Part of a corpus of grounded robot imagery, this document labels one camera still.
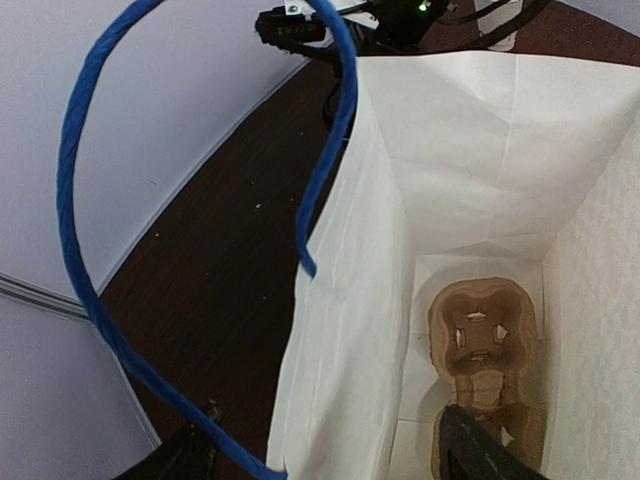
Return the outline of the cardboard cup carrier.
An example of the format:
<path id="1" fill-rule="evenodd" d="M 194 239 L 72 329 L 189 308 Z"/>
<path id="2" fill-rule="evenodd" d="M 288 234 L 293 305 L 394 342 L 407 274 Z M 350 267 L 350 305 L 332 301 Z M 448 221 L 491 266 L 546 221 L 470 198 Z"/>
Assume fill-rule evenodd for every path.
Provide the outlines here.
<path id="1" fill-rule="evenodd" d="M 539 469 L 546 412 L 534 388 L 540 341 L 527 292 L 500 277 L 455 282 L 436 295 L 427 324 L 431 362 L 451 403 Z"/>

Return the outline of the blue checkered paper bag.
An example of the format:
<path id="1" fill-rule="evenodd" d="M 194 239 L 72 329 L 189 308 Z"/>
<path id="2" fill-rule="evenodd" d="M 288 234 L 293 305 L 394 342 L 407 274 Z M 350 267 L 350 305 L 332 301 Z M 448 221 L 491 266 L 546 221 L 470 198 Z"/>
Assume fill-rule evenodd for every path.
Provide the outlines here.
<path id="1" fill-rule="evenodd" d="M 410 378 L 468 392 L 480 366 L 466 327 L 430 327 L 432 359 L 408 366 L 419 313 L 439 318 L 470 267 L 539 267 L 528 325 L 546 341 L 536 442 L 555 479 L 639 475 L 639 71 L 574 58 L 462 52 L 357 58 L 343 156 L 331 135 L 302 209 L 337 177 L 314 228 L 301 224 L 293 330 L 268 458 L 203 418 L 136 353 L 82 259 L 74 172 L 101 70 L 155 8 L 127 7 L 89 51 L 62 127 L 57 214 L 63 258 L 91 322 L 123 367 L 202 425 L 257 479 L 380 479 Z M 437 287 L 445 286 L 444 293 Z"/>

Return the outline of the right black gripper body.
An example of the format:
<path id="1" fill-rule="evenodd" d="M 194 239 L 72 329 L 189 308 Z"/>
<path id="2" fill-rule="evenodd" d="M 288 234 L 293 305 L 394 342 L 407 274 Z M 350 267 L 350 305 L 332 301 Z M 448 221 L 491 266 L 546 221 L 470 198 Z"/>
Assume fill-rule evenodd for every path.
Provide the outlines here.
<path id="1" fill-rule="evenodd" d="M 367 1 L 349 14 L 362 50 L 416 50 L 448 10 L 447 0 Z"/>

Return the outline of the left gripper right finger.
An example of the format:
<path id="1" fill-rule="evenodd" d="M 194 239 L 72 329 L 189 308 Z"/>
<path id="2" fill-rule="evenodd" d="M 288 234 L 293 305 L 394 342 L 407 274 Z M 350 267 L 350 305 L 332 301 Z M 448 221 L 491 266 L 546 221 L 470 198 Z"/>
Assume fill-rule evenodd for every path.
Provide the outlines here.
<path id="1" fill-rule="evenodd" d="M 458 405 L 439 421 L 439 478 L 446 480 L 547 480 L 525 466 Z"/>

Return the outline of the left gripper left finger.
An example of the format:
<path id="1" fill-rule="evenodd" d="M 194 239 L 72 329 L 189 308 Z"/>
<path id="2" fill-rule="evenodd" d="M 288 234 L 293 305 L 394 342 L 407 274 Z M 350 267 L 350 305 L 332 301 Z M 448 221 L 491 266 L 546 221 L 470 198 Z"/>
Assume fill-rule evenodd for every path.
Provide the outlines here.
<path id="1" fill-rule="evenodd" d="M 218 449 L 209 436 L 192 423 L 183 425 L 143 460 L 117 476 L 117 480 L 216 479 Z"/>

